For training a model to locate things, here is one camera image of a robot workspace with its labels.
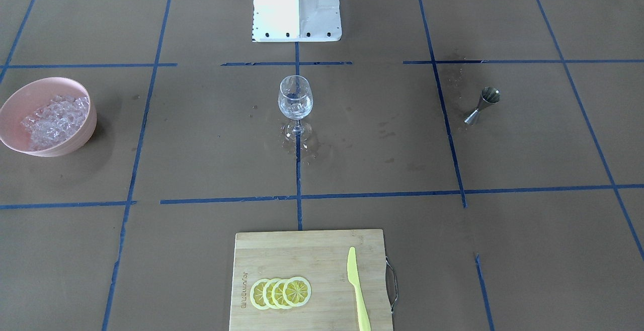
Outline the lemon slice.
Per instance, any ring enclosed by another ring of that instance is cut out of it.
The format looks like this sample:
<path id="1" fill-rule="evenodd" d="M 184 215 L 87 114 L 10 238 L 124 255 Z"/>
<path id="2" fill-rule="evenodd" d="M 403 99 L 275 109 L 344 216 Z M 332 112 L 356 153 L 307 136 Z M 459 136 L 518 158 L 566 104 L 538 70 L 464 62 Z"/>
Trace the lemon slice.
<path id="1" fill-rule="evenodd" d="M 264 300 L 265 306 L 269 309 L 279 309 L 276 305 L 276 301 L 274 301 L 274 297 L 272 296 L 273 289 L 278 281 L 280 281 L 280 278 L 269 279 L 262 290 L 262 299 Z"/>
<path id="2" fill-rule="evenodd" d="M 292 307 L 301 307 L 308 303 L 312 295 L 312 286 L 308 279 L 296 276 L 287 280 L 283 288 L 283 299 Z"/>
<path id="3" fill-rule="evenodd" d="M 284 296 L 284 290 L 287 287 L 289 280 L 278 280 L 271 289 L 271 300 L 272 304 L 278 309 L 291 309 L 292 306 L 288 304 L 287 299 Z"/>
<path id="4" fill-rule="evenodd" d="M 264 300 L 264 288 L 269 282 L 269 279 L 260 279 L 256 281 L 251 287 L 251 304 L 258 310 L 269 309 L 267 302 Z"/>

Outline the pink bowl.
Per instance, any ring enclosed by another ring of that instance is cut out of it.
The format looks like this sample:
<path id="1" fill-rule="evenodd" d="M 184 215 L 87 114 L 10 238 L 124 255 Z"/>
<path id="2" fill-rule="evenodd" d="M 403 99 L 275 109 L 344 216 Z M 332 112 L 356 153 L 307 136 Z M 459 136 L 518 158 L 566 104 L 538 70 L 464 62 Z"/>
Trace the pink bowl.
<path id="1" fill-rule="evenodd" d="M 63 156 L 90 139 L 97 111 L 88 91 L 70 78 L 52 77 L 23 86 L 1 111 L 2 142 L 39 157 Z"/>

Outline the ice cubes pile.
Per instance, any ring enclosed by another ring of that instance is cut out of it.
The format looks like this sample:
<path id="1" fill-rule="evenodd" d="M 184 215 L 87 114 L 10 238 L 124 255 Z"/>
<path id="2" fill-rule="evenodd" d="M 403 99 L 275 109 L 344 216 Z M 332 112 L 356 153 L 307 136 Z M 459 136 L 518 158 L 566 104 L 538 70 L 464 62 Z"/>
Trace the ice cubes pile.
<path id="1" fill-rule="evenodd" d="M 21 121 L 29 135 L 28 150 L 40 151 L 69 140 L 89 115 L 89 97 L 55 96 Z"/>

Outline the bamboo cutting board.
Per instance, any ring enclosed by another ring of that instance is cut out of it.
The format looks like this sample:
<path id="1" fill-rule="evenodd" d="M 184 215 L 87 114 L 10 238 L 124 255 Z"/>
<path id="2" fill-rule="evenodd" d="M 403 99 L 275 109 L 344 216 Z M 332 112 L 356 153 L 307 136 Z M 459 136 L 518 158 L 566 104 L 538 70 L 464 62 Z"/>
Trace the bamboo cutting board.
<path id="1" fill-rule="evenodd" d="M 392 330 L 380 229 L 240 232 L 235 235 L 228 328 L 230 330 L 358 330 L 354 288 L 347 278 L 348 249 L 357 269 L 372 330 Z M 251 287 L 260 279 L 310 282 L 307 304 L 258 310 Z"/>

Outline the clear wine glass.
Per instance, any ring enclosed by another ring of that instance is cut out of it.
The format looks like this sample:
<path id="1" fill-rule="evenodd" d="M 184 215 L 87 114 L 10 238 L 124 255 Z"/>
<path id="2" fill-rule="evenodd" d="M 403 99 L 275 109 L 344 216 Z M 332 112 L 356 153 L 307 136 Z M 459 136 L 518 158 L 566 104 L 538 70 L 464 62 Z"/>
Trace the clear wine glass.
<path id="1" fill-rule="evenodd" d="M 312 134 L 312 126 L 304 118 L 313 109 L 312 88 L 308 79 L 301 75 L 290 75 L 282 79 L 278 106 L 288 119 L 282 127 L 285 139 L 292 143 L 296 143 L 298 138 L 306 141 Z"/>

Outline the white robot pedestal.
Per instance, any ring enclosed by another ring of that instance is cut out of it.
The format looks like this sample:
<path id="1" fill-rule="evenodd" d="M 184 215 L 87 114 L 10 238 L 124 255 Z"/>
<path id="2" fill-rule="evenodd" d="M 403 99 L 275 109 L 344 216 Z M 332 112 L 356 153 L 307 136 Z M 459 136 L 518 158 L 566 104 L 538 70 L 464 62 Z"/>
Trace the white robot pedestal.
<path id="1" fill-rule="evenodd" d="M 253 5 L 253 42 L 341 40 L 340 0 L 253 0 Z"/>

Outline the steel double jigger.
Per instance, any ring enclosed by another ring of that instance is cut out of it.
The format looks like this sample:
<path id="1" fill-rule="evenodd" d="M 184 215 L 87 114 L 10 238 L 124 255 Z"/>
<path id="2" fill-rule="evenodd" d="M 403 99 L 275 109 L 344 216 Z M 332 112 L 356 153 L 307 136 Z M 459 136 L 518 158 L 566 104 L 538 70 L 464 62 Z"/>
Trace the steel double jigger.
<path id="1" fill-rule="evenodd" d="M 464 119 L 466 125 L 473 125 L 477 122 L 483 110 L 496 104 L 501 99 L 501 91 L 495 87 L 485 87 L 480 93 L 478 103 L 474 110 Z"/>

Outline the yellow plastic knife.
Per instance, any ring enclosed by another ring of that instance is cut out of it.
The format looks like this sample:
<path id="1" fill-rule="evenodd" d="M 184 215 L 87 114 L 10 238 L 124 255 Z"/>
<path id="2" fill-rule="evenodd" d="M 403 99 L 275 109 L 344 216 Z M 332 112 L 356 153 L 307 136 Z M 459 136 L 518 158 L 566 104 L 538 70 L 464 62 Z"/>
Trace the yellow plastic knife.
<path id="1" fill-rule="evenodd" d="M 356 249 L 353 246 L 348 249 L 346 266 L 348 281 L 354 288 L 358 329 L 372 330 L 357 269 Z"/>

